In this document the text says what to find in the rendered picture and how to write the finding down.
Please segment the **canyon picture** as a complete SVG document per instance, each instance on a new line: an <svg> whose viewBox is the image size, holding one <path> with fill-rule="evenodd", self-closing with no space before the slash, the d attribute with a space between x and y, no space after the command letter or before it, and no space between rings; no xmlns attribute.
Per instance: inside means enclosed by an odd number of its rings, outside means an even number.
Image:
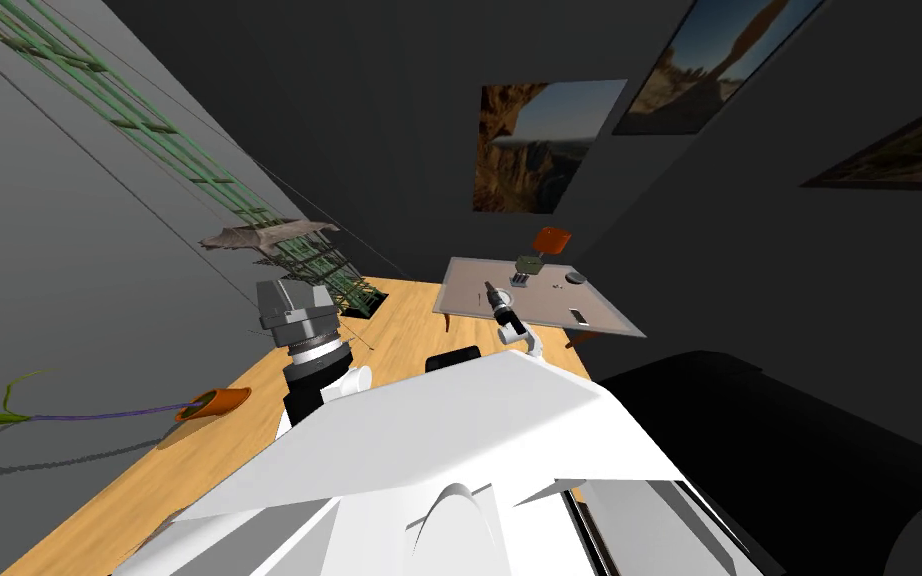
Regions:
<svg viewBox="0 0 922 576"><path fill-rule="evenodd" d="M472 209L552 214L624 79L481 86Z"/></svg>

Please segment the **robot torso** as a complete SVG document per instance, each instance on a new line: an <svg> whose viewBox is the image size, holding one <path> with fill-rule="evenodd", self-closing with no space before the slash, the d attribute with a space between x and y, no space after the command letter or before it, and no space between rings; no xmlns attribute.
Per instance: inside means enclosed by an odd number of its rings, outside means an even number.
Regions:
<svg viewBox="0 0 922 576"><path fill-rule="evenodd" d="M335 399L112 576L762 576L603 387L516 351Z"/></svg>

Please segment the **rock arch picture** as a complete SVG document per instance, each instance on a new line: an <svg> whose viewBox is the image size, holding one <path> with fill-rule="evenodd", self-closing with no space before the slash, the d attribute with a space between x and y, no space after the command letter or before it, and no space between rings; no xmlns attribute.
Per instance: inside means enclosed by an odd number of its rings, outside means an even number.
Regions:
<svg viewBox="0 0 922 576"><path fill-rule="evenodd" d="M694 0L616 135L698 133L823 0Z"/></svg>

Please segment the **grey table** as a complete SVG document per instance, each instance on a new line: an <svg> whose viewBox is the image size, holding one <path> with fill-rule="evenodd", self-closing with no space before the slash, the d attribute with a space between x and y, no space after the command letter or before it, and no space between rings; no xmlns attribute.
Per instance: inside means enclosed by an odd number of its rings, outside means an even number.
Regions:
<svg viewBox="0 0 922 576"><path fill-rule="evenodd" d="M643 338L645 334L618 307L604 297L592 284L566 283L570 265L547 264L532 276L527 287L512 287L512 261L453 257L446 270L433 305L433 312L448 316L492 318L485 283L509 292L517 317L531 325L557 327ZM578 325L570 314L578 308L590 323Z"/></svg>

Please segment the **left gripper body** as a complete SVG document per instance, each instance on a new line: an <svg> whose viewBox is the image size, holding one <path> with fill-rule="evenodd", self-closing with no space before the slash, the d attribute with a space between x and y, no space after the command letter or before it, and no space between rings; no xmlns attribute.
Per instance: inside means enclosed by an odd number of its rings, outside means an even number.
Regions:
<svg viewBox="0 0 922 576"><path fill-rule="evenodd" d="M335 315L338 310L325 285L309 285L299 280L258 282L256 295L259 322L263 330Z"/></svg>

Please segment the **orange pot with plant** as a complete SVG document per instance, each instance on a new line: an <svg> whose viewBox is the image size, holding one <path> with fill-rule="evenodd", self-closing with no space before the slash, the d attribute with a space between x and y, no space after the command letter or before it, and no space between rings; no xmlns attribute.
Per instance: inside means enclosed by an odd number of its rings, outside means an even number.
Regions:
<svg viewBox="0 0 922 576"><path fill-rule="evenodd" d="M12 379L5 385L4 394L1 401L0 409L0 426L15 425L29 422L79 422L118 419L126 417L135 417L142 415L157 414L163 412L174 412L174 420L177 423L187 422L190 420L206 418L211 416L223 416L240 407L251 396L250 388L223 388L206 390L203 394L198 395L191 402L174 405L166 405L149 409L140 409L133 411L104 413L95 415L23 415L9 409L9 401L14 392L14 386L32 376L45 373L45 370L38 370L24 374Z"/></svg>

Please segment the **brown leaf shape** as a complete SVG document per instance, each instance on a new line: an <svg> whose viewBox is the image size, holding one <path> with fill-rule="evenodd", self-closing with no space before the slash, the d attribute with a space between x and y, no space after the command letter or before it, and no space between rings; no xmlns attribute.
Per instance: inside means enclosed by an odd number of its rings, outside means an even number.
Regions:
<svg viewBox="0 0 922 576"><path fill-rule="evenodd" d="M279 243L325 229L340 230L335 225L326 222L284 220L272 227L223 228L218 235L200 240L199 245L205 250L255 249L272 256L277 253L276 246Z"/></svg>

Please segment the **dark green landscape picture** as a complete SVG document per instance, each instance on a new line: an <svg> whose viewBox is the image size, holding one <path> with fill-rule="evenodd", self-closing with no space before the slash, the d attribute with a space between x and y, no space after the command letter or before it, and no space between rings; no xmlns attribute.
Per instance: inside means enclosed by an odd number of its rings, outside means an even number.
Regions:
<svg viewBox="0 0 922 576"><path fill-rule="evenodd" d="M922 116L815 175L802 186L922 191Z"/></svg>

